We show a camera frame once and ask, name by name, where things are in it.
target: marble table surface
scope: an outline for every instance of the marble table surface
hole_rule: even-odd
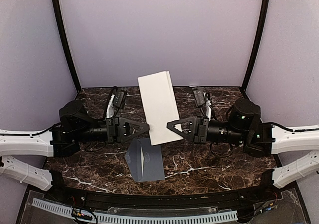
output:
[[[242,97],[238,88],[203,87],[209,91],[218,120],[226,121],[229,107]],[[101,118],[110,88],[83,89],[77,99],[82,100],[88,114]],[[128,96],[118,116],[145,122],[141,96],[137,87],[126,88]],[[190,87],[174,87],[180,118],[201,115],[195,106]],[[84,148],[68,158],[47,158],[45,169],[54,169],[63,174],[68,187],[98,192],[135,195],[183,195],[220,192],[257,186],[261,174],[276,166],[274,158],[254,158],[234,148],[233,154],[224,159],[211,155],[209,144],[193,144],[180,140],[161,145],[166,179],[156,182],[134,182],[124,155],[128,143],[109,144],[96,153]],[[103,147],[102,142],[92,143],[94,149]],[[227,150],[226,145],[217,147]]]

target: curved black frame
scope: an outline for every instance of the curved black frame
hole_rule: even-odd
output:
[[[245,74],[245,77],[243,80],[243,84],[241,85],[241,89],[243,91],[246,91],[246,89],[247,89],[247,86],[249,84],[249,80],[250,80],[250,77],[251,77],[251,74],[253,72],[255,62],[256,62],[260,41],[261,41],[261,38],[263,35],[263,30],[264,30],[266,15],[267,15],[267,9],[268,9],[268,3],[269,3],[269,0],[262,0],[262,3],[261,3],[255,40],[254,40],[253,48],[252,48],[252,51],[250,54],[246,74]]]
[[[81,91],[82,88],[80,85],[78,75],[77,75],[76,70],[75,70],[75,66],[74,66],[74,62],[72,59],[68,39],[66,37],[59,0],[52,0],[52,4],[53,4],[55,20],[56,20],[56,24],[57,24],[57,27],[59,30],[65,59],[66,59],[66,62],[68,63],[68,67],[69,67],[69,70],[71,73],[71,77],[72,77],[75,89],[77,92],[79,92],[79,91]]]

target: gray paper sheet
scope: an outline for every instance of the gray paper sheet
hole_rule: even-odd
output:
[[[133,139],[125,160],[135,182],[165,180],[161,146],[151,146],[149,138]]]

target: purple wall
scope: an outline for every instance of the purple wall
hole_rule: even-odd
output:
[[[76,91],[51,0],[0,0],[0,128],[39,130],[58,122]],[[19,158],[41,167],[43,157]],[[0,224],[13,224],[26,185],[0,177]]]
[[[60,0],[83,87],[136,86],[169,70],[174,85],[240,86],[261,0]]]
[[[265,30],[247,90],[264,122],[319,124],[318,0],[270,0]],[[308,152],[280,155],[287,164]],[[319,175],[298,181],[312,223],[319,223]]]

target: cable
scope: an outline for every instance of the cable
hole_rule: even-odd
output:
[[[45,133],[47,131],[51,131],[53,128],[55,128],[57,126],[60,126],[60,125],[61,125],[61,123],[56,123],[56,124],[52,125],[50,128],[47,128],[44,131],[41,131],[39,133],[30,133],[30,134],[28,134],[28,133],[0,133],[0,136],[24,136],[24,137],[26,137],[26,136],[38,136],[38,135],[41,135],[41,134],[43,134],[43,133]]]
[[[228,120],[228,115],[231,112],[231,110],[234,108],[234,105],[232,105],[226,112],[226,120]]]
[[[207,115],[206,115],[205,112],[204,112],[203,107],[200,107],[199,109],[200,109],[200,111],[201,111],[201,114],[202,114],[204,117],[207,117]]]
[[[112,118],[118,115],[119,110],[120,110],[120,108],[116,108],[116,110],[115,110],[115,112],[114,112]]]
[[[74,205],[72,205],[71,207],[72,207],[72,211],[74,210],[74,208],[77,208],[77,209],[79,209],[79,212],[81,213],[81,210],[85,210],[85,211],[87,211],[87,212],[89,212],[93,217],[94,217],[94,219],[95,219],[95,224],[98,224],[98,218],[96,217],[96,215],[94,214],[94,212],[92,212],[91,210],[89,210],[89,209],[87,209],[87,208],[83,208],[83,207],[80,207],[80,206],[77,206],[76,205],[76,202],[75,202],[75,198],[74,198],[74,196],[69,196],[67,199],[65,199],[65,200],[59,200],[58,198],[56,198],[56,197],[54,197],[52,194],[50,194],[49,192],[47,192],[46,194],[48,194],[48,195],[50,195],[54,200],[56,200],[57,202],[59,202],[59,203],[64,203],[64,202],[66,202],[67,200],[69,200],[70,198],[72,198],[72,200],[73,200],[73,203],[74,203]],[[81,223],[81,224],[83,224],[83,223],[86,223],[86,222],[83,222],[83,221],[80,221],[80,220],[78,220],[79,222],[77,222],[77,223]]]
[[[87,153],[95,153],[97,151],[100,151],[101,149],[105,148],[106,147],[106,143],[104,143],[103,147],[101,148],[98,148],[98,149],[94,149],[94,150],[89,150],[89,147],[92,145],[92,143],[90,143],[88,146],[86,146],[84,148],[84,151],[87,152]]]
[[[106,99],[106,104],[105,104],[105,107],[104,107],[104,112],[103,112],[103,117],[100,119],[100,120],[105,120],[106,119],[106,113],[107,113],[107,110],[108,110],[108,105],[109,105],[109,102],[111,100],[111,97],[112,97],[112,94],[114,91],[117,91],[118,88],[117,86],[113,86],[108,94],[108,97]]]
[[[291,133],[303,133],[303,132],[310,132],[310,131],[319,131],[319,128],[296,129],[296,130],[293,130],[293,129],[284,127],[284,126],[282,126],[281,124],[274,123],[274,122],[268,122],[268,123],[265,123],[265,124],[270,124],[270,125],[277,126],[277,127],[279,127],[279,128],[282,128],[283,130],[288,131],[288,132],[291,132]]]
[[[74,211],[74,208],[79,209],[79,213],[81,213],[82,210],[89,212],[89,213],[94,217],[94,219],[95,219],[95,224],[98,224],[98,218],[97,218],[97,216],[94,214],[94,212],[92,212],[91,210],[89,210],[89,209],[87,209],[87,208],[79,207],[79,206],[77,206],[77,205],[73,205],[72,208],[73,208],[72,211]],[[91,222],[91,220],[87,220],[87,222],[81,221],[81,220],[79,220],[78,217],[76,217],[76,216],[75,216],[74,218],[75,218],[76,222],[79,223],[79,224],[86,224],[86,223],[90,223],[90,222]]]
[[[225,155],[219,155],[219,154],[217,154],[217,153],[215,153],[215,152],[213,151],[213,144],[215,144],[215,142],[213,142],[213,143],[210,144],[209,149],[210,149],[210,152],[212,153],[212,155],[214,155],[214,156],[217,157],[217,158],[227,158],[227,157],[229,157],[230,155],[232,155],[233,152],[234,152],[234,147],[233,147],[233,145],[232,145],[231,143],[229,143],[229,144],[228,144],[228,145],[229,145],[228,153],[225,154]]]
[[[214,120],[218,121],[213,106],[209,105],[209,107],[211,108],[211,116],[213,117]]]
[[[257,211],[258,209],[260,209],[266,202],[268,202],[268,200],[264,201],[261,205],[259,205],[257,208],[255,208],[252,212],[240,217],[240,218],[245,218],[250,216],[251,214],[255,213],[255,211]]]
[[[264,193],[268,193],[268,192],[274,194],[274,196],[276,197],[274,203],[276,203],[277,200],[278,200],[277,193],[274,192],[274,191],[272,191],[272,190],[269,190],[269,189],[266,189],[266,190],[264,191]],[[250,201],[250,202],[258,203],[258,202],[260,202],[263,198],[253,200],[253,199],[250,199],[250,198],[246,198],[246,197],[241,196],[240,199],[245,199],[245,200],[248,200],[248,201]]]
[[[272,203],[268,204],[266,207],[262,208],[262,206],[263,206],[266,202],[268,202],[268,200],[266,200],[266,201],[264,201],[261,205],[259,205],[257,208],[255,208],[254,211],[252,211],[252,212],[250,212],[250,213],[248,213],[248,214],[246,214],[246,215],[240,217],[240,219],[251,219],[251,218],[254,218],[255,216],[257,216],[257,215],[259,215],[259,214],[261,214],[261,213],[270,211],[270,210],[272,210],[273,208],[277,208],[277,206],[274,206],[274,204],[275,204],[275,203],[277,202],[277,200],[278,200],[278,195],[277,195],[276,192],[273,192],[273,191],[271,191],[271,192],[272,192],[272,193],[275,195],[275,197],[276,197],[276,199],[275,199],[274,202],[272,202]]]

